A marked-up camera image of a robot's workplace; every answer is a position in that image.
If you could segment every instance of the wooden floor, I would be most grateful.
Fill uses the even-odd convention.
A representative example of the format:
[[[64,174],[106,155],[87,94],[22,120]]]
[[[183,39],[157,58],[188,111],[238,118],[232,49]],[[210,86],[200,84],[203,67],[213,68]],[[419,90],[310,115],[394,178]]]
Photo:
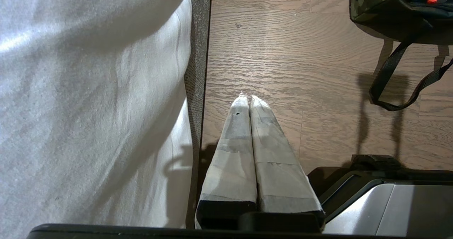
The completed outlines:
[[[370,105],[372,75],[398,43],[361,31],[348,0],[212,0],[209,38],[202,147],[242,91],[270,104],[306,173],[356,153],[453,170],[453,71],[402,113]],[[385,98],[408,99],[445,52],[410,47]]]

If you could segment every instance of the mattress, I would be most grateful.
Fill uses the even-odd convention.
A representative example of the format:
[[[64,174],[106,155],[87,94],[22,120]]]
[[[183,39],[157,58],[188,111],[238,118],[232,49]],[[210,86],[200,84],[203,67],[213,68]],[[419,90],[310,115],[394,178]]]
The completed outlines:
[[[1,0],[0,238],[184,227],[191,0]]]

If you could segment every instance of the taped object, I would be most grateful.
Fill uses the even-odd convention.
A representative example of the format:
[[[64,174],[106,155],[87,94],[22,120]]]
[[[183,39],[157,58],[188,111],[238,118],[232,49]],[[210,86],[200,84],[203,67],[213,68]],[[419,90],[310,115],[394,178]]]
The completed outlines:
[[[256,210],[256,199],[250,109],[247,96],[240,95],[231,105],[207,170],[195,227],[232,229],[239,215]]]
[[[252,96],[250,109],[260,211],[323,212],[269,105]]]

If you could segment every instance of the silver metal surface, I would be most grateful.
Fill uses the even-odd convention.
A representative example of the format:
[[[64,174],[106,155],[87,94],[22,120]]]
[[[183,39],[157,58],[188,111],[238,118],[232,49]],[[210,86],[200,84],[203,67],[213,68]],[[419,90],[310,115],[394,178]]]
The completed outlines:
[[[375,235],[393,184],[381,184],[357,199],[326,224],[323,234]]]
[[[324,234],[453,237],[453,186],[376,186],[326,224]]]

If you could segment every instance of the bag strap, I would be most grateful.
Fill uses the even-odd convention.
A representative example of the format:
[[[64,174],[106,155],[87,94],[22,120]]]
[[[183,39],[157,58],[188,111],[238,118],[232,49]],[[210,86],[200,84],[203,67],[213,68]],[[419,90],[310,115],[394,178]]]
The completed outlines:
[[[433,29],[432,25],[428,23],[426,20],[423,20],[422,28],[419,31],[412,33],[408,37],[406,37],[403,40],[403,42],[401,42],[401,44],[392,52],[390,57],[384,62],[384,65],[382,65],[379,72],[377,73],[377,76],[374,79],[371,88],[369,88],[369,95],[371,97],[372,104],[379,105],[380,107],[389,111],[398,111],[404,109],[412,105],[413,102],[417,100],[417,97],[424,88],[439,81],[440,78],[442,78],[443,74],[451,67],[451,65],[453,65],[452,59],[450,63],[448,63],[447,65],[439,69],[436,69],[433,72],[429,73],[427,76],[425,76],[415,88],[411,98],[409,98],[409,101],[402,105],[393,105],[379,100],[382,92],[384,91],[385,86],[392,77],[393,72],[396,69],[396,66],[398,66],[398,63],[400,63],[401,57],[403,57],[406,48],[409,47],[409,45],[411,45],[412,43],[414,43],[419,37],[425,35],[432,29]]]

